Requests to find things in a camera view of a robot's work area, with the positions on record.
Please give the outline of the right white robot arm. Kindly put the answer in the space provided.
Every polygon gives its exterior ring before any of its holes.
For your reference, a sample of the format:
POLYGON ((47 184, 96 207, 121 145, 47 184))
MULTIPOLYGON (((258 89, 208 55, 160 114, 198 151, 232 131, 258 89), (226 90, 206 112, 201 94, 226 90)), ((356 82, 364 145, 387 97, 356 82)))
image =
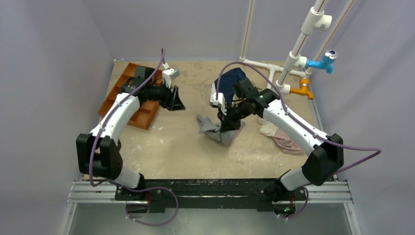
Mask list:
POLYGON ((216 92, 218 83, 213 83, 210 105, 218 109, 221 132, 236 130, 240 121, 249 115, 257 115, 272 123, 287 134, 308 156, 303 166, 290 170, 277 180, 276 196, 287 199, 294 190, 313 184, 322 185, 344 165, 342 138, 313 127, 282 102, 282 98, 270 89, 258 91, 248 78, 232 86, 235 95, 241 100, 228 106, 224 95, 216 92))

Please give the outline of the grey striped underwear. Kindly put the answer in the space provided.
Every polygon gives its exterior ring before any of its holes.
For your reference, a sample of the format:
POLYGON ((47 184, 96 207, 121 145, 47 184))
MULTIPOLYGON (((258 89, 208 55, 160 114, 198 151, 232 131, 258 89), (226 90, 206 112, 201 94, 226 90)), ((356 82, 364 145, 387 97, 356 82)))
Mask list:
POLYGON ((231 146, 238 137, 239 133, 245 127, 245 123, 240 121, 241 125, 238 130, 220 132, 221 124, 212 122, 209 117, 196 115, 196 120, 199 126, 199 134, 205 134, 215 143, 222 144, 224 146, 231 146))

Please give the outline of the navy blue underwear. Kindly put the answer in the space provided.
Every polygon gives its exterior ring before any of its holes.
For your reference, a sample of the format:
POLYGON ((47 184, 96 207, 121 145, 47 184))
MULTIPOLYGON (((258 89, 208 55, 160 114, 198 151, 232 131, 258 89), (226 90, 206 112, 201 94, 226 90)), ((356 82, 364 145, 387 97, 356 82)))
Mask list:
POLYGON ((219 92, 224 95, 226 104, 232 105, 235 101, 233 85, 246 78, 245 72, 241 68, 234 68, 222 74, 219 92))

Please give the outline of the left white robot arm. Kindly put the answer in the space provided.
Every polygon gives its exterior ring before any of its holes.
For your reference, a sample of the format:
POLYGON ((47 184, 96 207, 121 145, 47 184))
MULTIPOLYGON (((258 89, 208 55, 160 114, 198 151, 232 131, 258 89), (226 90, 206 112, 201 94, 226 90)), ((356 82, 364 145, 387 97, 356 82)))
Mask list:
POLYGON ((183 111, 179 88, 172 85, 177 69, 165 66, 161 78, 156 70, 139 66, 135 75, 117 88, 115 100, 103 119, 89 133, 76 138, 78 167, 81 173, 101 177, 127 188, 133 200, 146 194, 144 176, 123 164, 120 134, 143 103, 155 101, 169 111, 183 111))

